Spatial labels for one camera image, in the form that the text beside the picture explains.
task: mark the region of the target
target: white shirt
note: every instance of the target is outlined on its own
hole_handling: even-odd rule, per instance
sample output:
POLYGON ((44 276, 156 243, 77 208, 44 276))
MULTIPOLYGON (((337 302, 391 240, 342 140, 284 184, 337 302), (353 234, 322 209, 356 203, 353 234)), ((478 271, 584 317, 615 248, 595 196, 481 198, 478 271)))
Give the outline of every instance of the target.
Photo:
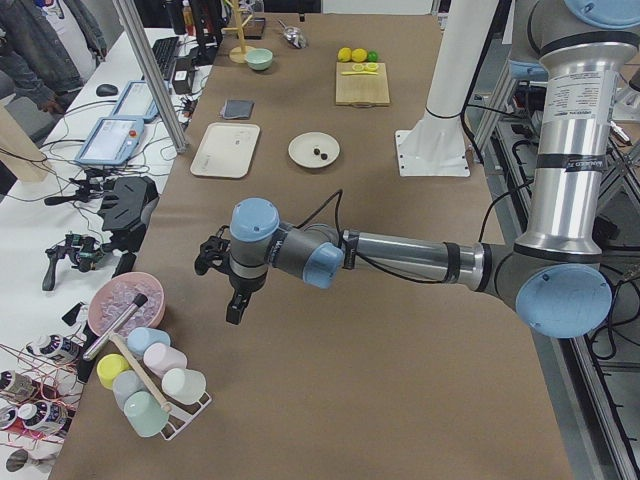
POLYGON ((96 69, 96 61, 87 48, 87 41, 71 10, 64 0, 54 0, 52 6, 42 7, 42 11, 69 53, 82 82, 86 83, 96 69))

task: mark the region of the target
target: green bowl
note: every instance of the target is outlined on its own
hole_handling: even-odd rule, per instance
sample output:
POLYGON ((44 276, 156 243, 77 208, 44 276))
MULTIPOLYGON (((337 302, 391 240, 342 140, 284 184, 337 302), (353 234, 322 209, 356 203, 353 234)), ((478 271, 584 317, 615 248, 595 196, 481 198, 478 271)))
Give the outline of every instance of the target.
POLYGON ((273 53, 266 48, 254 48, 249 50, 244 58, 252 70, 266 70, 273 62, 273 53))

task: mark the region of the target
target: blue joint cap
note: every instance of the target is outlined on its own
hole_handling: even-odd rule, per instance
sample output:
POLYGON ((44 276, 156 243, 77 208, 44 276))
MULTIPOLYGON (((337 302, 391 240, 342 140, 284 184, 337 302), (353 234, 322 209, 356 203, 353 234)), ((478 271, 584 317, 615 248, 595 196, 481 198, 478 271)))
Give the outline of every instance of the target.
POLYGON ((564 0, 584 23, 604 30, 626 30, 640 25, 638 0, 564 0))
POLYGON ((543 82, 548 79, 548 73, 539 63, 519 62, 509 60, 509 73, 516 80, 531 80, 543 82))
POLYGON ((543 335, 573 338, 602 323, 611 299, 611 289, 596 269, 555 265, 536 273, 520 288, 516 312, 543 335))
POLYGON ((263 198, 247 198, 233 209, 229 230, 236 240, 254 243, 273 235, 280 225, 278 209, 263 198))
POLYGON ((302 270, 302 280, 318 288, 329 288, 343 260, 344 252, 332 243, 325 242, 307 259, 302 270))

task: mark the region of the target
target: white table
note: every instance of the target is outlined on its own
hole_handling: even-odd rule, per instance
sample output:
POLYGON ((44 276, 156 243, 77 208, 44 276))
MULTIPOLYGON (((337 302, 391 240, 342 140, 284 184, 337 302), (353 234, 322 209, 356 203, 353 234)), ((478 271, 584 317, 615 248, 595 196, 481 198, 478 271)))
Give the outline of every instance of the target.
MULTIPOLYGON (((173 36, 170 29, 148 29, 147 36, 151 44, 158 39, 173 36)), ((180 55, 195 46, 189 43, 183 46, 180 55)), ((197 93, 204 85, 211 67, 200 67, 194 79, 193 91, 197 93)), ((102 83, 116 85, 120 91, 129 80, 141 78, 141 70, 135 60, 128 38, 123 34, 115 43, 107 56, 74 103, 69 108, 70 113, 60 121, 49 135, 46 143, 60 139, 84 139, 93 128, 99 117, 107 116, 113 109, 114 103, 102 103, 87 106, 73 111, 78 106, 88 105, 101 100, 115 100, 117 97, 98 97, 96 87, 102 83)), ((175 105, 180 104, 180 97, 173 96, 175 105)), ((175 150, 168 137, 164 124, 158 119, 145 127, 137 152, 145 145, 145 155, 135 156, 128 165, 149 167, 144 173, 156 182, 158 192, 162 193, 166 178, 171 171, 175 150)), ((81 147, 80 142, 61 142, 45 146, 43 151, 51 158, 72 160, 81 147)), ((62 179, 75 177, 80 169, 67 161, 52 161, 51 166, 62 179)), ((72 195, 77 187, 67 187, 63 194, 72 195)), ((9 195, 20 199, 37 199, 49 195, 59 195, 59 186, 53 175, 48 175, 42 183, 16 182, 9 195)), ((56 286, 51 292, 42 291, 41 285, 48 267, 45 249, 64 239, 69 231, 79 234, 89 234, 106 242, 110 233, 102 232, 102 218, 94 213, 100 207, 101 200, 93 200, 86 204, 78 204, 87 211, 81 216, 70 203, 47 207, 42 200, 23 202, 6 197, 0 203, 0 299, 2 301, 2 315, 0 315, 0 344, 15 349, 24 346, 43 334, 58 333, 70 335, 78 330, 77 327, 67 327, 61 320, 72 306, 79 301, 89 303, 94 293, 113 275, 119 257, 109 254, 99 264, 99 268, 88 273, 72 270, 71 262, 64 259, 58 262, 56 286)), ((0 350, 0 371, 16 369, 16 359, 7 352, 0 350)), ((6 435, 0 433, 0 442, 6 441, 6 435)), ((35 452, 36 456, 59 448, 56 445, 42 443, 35 452)), ((47 475, 37 472, 34 468, 25 468, 9 474, 4 468, 4 462, 13 451, 9 447, 0 446, 0 478, 13 480, 46 478, 47 475)))

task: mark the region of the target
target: keyboard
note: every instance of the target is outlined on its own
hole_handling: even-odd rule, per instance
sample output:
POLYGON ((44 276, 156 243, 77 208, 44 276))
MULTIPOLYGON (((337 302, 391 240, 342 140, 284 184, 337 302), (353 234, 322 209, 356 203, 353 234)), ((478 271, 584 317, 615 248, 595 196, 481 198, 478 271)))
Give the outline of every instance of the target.
POLYGON ((153 44, 153 55, 156 57, 158 67, 165 80, 171 81, 173 67, 176 64, 176 50, 178 48, 178 37, 160 38, 153 44))

